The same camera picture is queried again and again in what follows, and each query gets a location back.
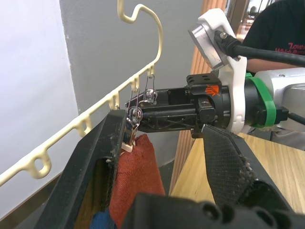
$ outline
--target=cream plastic hanger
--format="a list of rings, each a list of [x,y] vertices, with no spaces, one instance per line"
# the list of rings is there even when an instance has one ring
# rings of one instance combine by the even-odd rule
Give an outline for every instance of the cream plastic hanger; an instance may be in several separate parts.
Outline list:
[[[52,137],[50,137],[40,146],[36,147],[29,154],[27,154],[22,159],[20,159],[16,164],[14,164],[8,170],[6,170],[4,173],[2,173],[0,175],[0,186],[5,184],[13,176],[15,176],[17,173],[19,173],[20,171],[23,171],[23,170],[28,171],[30,173],[30,175],[36,179],[41,179],[41,178],[45,177],[46,175],[48,175],[48,173],[51,170],[51,160],[50,160],[47,150],[52,145],[54,145],[56,142],[58,142],[62,137],[64,137],[72,129],[77,129],[77,131],[81,137],[86,136],[86,134],[88,134],[92,130],[92,122],[91,122],[90,115],[92,115],[95,111],[97,111],[105,103],[109,103],[109,107],[111,110],[117,110],[118,107],[120,106],[119,92],[122,89],[124,89],[128,85],[131,85],[132,91],[138,92],[139,85],[140,85],[139,84],[140,75],[142,75],[146,71],[149,76],[154,74],[154,65],[155,65],[155,63],[158,62],[158,60],[160,58],[160,55],[162,52],[162,46],[163,46],[163,30],[162,30],[161,22],[160,22],[158,16],[155,14],[155,12],[153,12],[151,9],[147,8],[146,6],[144,6],[142,4],[138,4],[134,8],[131,17],[126,16],[124,13],[124,0],[118,0],[118,16],[122,21],[124,21],[126,23],[129,23],[129,24],[134,23],[138,17],[140,10],[151,15],[157,23],[158,33],[159,33],[159,48],[158,48],[158,53],[157,53],[156,58],[152,62],[150,62],[148,65],[143,67],[141,70],[139,70],[136,74],[131,76],[128,80],[126,80],[121,85],[119,85],[117,88],[115,88],[113,91],[111,91],[109,94],[107,94],[105,97],[103,97],[100,101],[98,101],[88,110],[84,111],[78,117],[73,119],[68,125],[66,125],[59,132],[54,134]],[[85,130],[82,127],[83,123],[85,123],[87,125],[87,128]],[[131,152],[132,146],[124,144],[123,149]],[[40,159],[43,162],[43,168],[41,170],[38,170],[34,164],[35,160],[37,160],[37,159]]]

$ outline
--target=gray wall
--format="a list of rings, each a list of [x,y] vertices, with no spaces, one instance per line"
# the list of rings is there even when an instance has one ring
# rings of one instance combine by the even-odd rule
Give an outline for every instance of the gray wall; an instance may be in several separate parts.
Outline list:
[[[185,86],[194,48],[187,29],[200,16],[202,0],[126,0],[126,15],[138,3],[153,9],[163,25],[164,47],[155,66],[155,87]],[[81,113],[155,58],[157,27],[144,12],[135,24],[120,21],[115,0],[61,0],[60,4]],[[144,90],[145,76],[140,81]],[[130,87],[120,93],[121,108],[129,97]],[[93,123],[98,124],[108,111],[109,106],[104,105],[92,117]],[[149,134],[158,165],[174,158],[178,134]]]

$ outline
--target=orange label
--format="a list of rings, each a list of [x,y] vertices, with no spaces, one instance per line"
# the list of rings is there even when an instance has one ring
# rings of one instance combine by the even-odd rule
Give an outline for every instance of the orange label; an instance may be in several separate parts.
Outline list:
[[[214,95],[219,95],[218,92],[219,92],[218,85],[207,85],[206,86],[205,93],[214,96]]]

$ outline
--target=wooden table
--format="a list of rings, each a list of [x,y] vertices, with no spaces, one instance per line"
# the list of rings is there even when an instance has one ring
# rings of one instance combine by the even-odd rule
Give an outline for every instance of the wooden table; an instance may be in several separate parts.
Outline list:
[[[240,134],[291,207],[305,213],[305,152]],[[214,202],[206,177],[203,140],[196,139],[171,193],[195,201]]]

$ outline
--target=red cloth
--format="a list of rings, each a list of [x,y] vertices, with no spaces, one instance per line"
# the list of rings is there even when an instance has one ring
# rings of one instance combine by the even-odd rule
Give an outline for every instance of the red cloth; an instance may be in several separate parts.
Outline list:
[[[147,135],[135,139],[131,153],[120,156],[109,211],[118,229],[138,193],[165,195],[152,143]]]

